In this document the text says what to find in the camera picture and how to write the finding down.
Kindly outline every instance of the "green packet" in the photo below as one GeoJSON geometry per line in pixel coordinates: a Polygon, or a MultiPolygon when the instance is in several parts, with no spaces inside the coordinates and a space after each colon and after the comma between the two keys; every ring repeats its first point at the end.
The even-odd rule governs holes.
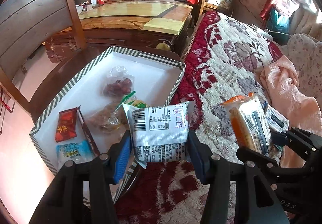
{"type": "Polygon", "coordinates": [[[139,109],[144,109],[144,108],[148,107],[149,105],[144,103],[142,100],[136,99],[135,93],[136,93],[136,91],[132,91],[130,94],[124,96],[121,99],[121,102],[117,105],[114,112],[116,112],[122,106],[122,103],[137,107],[139,109]]]}

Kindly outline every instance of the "pink cloth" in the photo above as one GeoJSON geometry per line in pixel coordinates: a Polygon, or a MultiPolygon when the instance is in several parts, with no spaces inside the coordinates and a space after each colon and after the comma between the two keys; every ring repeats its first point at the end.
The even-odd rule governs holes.
{"type": "MultiPolygon", "coordinates": [[[[275,63],[266,66],[260,81],[268,91],[273,107],[284,115],[290,126],[322,136],[322,119],[318,103],[313,97],[306,97],[299,90],[298,75],[293,63],[281,57],[275,63]]],[[[281,159],[282,167],[302,167],[304,161],[290,148],[284,147],[281,159]]]]}

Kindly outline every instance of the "floral blanket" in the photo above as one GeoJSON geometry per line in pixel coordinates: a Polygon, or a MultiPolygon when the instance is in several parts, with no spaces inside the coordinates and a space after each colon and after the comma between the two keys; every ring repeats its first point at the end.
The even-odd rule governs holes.
{"type": "MultiPolygon", "coordinates": [[[[254,71],[281,53],[247,25],[217,12],[198,21],[182,56],[185,75],[172,103],[195,100],[191,128],[213,153],[232,162],[238,145],[220,103],[256,92],[270,102],[254,71]]],[[[149,163],[137,187],[116,203],[121,223],[199,223],[209,186],[196,179],[191,163],[149,163]]],[[[231,185],[228,223],[233,223],[235,186],[231,185]]]]}
{"type": "Polygon", "coordinates": [[[322,42],[304,34],[295,34],[281,50],[299,71],[300,92],[314,97],[322,110],[322,42]]]}

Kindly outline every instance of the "chair backrest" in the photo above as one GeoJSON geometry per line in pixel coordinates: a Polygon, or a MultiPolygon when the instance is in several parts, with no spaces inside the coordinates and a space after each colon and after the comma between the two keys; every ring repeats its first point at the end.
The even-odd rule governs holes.
{"type": "Polygon", "coordinates": [[[9,82],[39,45],[68,27],[73,29],[77,48],[85,49],[74,0],[7,0],[0,5],[0,84],[18,103],[23,95],[9,82]]]}

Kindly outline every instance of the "blue candy wrapper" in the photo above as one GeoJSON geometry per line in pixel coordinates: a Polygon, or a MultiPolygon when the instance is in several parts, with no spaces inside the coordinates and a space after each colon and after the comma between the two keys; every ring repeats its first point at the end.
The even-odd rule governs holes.
{"type": "Polygon", "coordinates": [[[76,164],[79,164],[94,159],[94,155],[86,140],[83,140],[81,143],[57,145],[56,152],[58,157],[58,170],[68,160],[75,161],[76,164]]]}

